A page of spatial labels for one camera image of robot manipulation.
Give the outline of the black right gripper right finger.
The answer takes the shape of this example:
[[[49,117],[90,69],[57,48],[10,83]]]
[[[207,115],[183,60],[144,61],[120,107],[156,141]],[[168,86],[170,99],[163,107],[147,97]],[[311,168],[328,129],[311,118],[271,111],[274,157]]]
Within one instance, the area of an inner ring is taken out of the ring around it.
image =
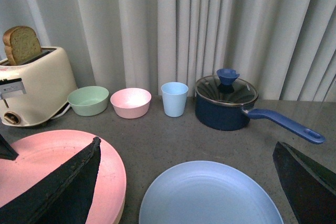
[[[335,173],[285,142],[272,157],[297,221],[335,223]]]

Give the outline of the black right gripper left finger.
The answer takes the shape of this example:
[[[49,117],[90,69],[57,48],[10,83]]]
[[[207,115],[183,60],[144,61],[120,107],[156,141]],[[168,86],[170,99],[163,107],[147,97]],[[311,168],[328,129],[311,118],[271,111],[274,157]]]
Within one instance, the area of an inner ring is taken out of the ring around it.
[[[86,223],[101,161],[92,142],[33,187],[1,207],[1,223]]]

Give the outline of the grey other arm gripper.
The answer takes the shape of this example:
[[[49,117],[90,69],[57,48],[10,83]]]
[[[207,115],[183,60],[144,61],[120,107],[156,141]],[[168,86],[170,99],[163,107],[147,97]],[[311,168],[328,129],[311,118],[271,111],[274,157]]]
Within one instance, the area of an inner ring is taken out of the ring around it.
[[[22,78],[1,80],[1,100],[17,97],[26,94]],[[15,160],[19,154],[0,135],[0,157],[6,160]]]

